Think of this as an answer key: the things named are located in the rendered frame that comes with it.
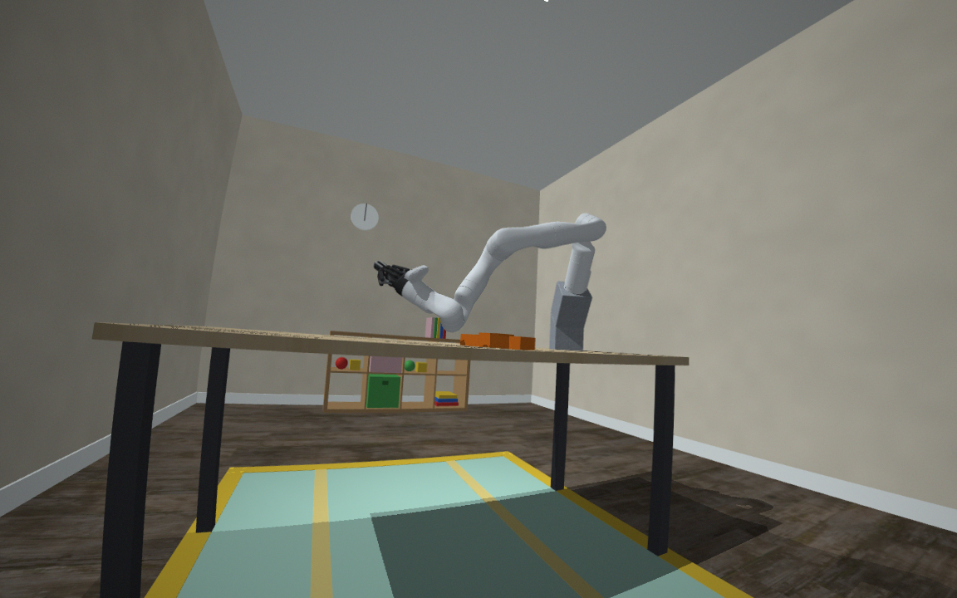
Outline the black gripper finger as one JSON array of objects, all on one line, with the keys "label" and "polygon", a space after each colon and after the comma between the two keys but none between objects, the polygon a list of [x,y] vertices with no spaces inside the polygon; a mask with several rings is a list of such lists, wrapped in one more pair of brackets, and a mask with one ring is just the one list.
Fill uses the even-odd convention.
[{"label": "black gripper finger", "polygon": [[[389,265],[386,265],[384,262],[381,262],[381,261],[377,261],[377,262],[379,262],[380,264],[382,264],[382,266],[386,267],[387,269],[392,270],[392,272],[395,270],[395,272],[398,273],[398,275],[401,275],[401,276],[404,275],[404,272],[408,272],[408,271],[409,271],[409,268],[406,268],[406,267],[400,267],[400,266],[396,266],[396,265],[392,265],[392,266],[390,267]],[[398,270],[398,269],[399,269],[399,270]],[[402,270],[402,271],[401,271],[401,270]]]},{"label": "black gripper finger", "polygon": [[[379,269],[379,270],[377,270],[377,269]],[[380,287],[383,287],[383,284],[390,284],[390,285],[392,285],[392,283],[390,283],[388,280],[386,280],[388,273],[389,273],[389,275],[391,275],[392,277],[398,276],[398,275],[396,275],[396,273],[392,272],[392,270],[387,270],[386,267],[383,267],[382,265],[380,265],[379,262],[375,262],[375,270],[377,270],[377,281],[379,281]],[[386,272],[386,273],[385,273],[385,272]]]}]

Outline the orange three-compartment bin rack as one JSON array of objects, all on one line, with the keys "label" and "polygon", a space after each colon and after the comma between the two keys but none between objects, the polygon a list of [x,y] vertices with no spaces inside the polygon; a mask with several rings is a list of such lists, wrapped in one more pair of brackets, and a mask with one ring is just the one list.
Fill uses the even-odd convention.
[{"label": "orange three-compartment bin rack", "polygon": [[500,333],[481,333],[479,336],[471,334],[462,334],[460,337],[461,346],[481,346],[514,350],[535,350],[535,338],[523,336],[510,336]]}]

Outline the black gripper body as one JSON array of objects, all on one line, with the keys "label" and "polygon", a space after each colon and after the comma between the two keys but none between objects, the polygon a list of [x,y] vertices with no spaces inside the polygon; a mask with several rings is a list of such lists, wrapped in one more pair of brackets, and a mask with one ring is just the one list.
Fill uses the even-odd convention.
[{"label": "black gripper body", "polygon": [[[394,270],[394,272],[395,272],[395,270]],[[395,272],[395,273],[396,273],[396,272]],[[396,273],[396,275],[398,275],[398,273]],[[405,272],[404,272],[404,275],[405,275]],[[387,280],[388,280],[390,283],[392,283],[392,285],[388,284],[389,287],[394,287],[394,289],[395,289],[395,291],[396,291],[396,294],[400,294],[401,296],[402,296],[402,289],[404,288],[404,285],[405,285],[407,282],[409,282],[409,280],[406,280],[406,279],[405,279],[404,275],[402,275],[402,276],[401,276],[401,275],[398,275],[398,277],[392,277],[391,275],[389,275],[389,273],[388,273],[388,275],[387,275]]]}]

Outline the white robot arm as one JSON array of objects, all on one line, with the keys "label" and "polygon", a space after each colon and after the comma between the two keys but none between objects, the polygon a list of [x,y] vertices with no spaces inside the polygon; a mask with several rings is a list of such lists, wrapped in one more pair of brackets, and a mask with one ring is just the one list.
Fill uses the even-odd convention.
[{"label": "white robot arm", "polygon": [[591,214],[581,214],[575,223],[552,221],[523,228],[500,228],[486,243],[481,258],[474,269],[464,278],[454,294],[454,299],[437,294],[422,282],[428,275],[425,265],[409,270],[409,280],[402,289],[402,296],[421,310],[439,316],[442,328],[455,332],[463,328],[474,303],[493,275],[493,270],[510,255],[522,248],[555,248],[572,243],[572,254],[563,289],[571,294],[584,294],[590,280],[590,267],[595,257],[595,247],[590,241],[599,241],[606,233],[605,221]]}]

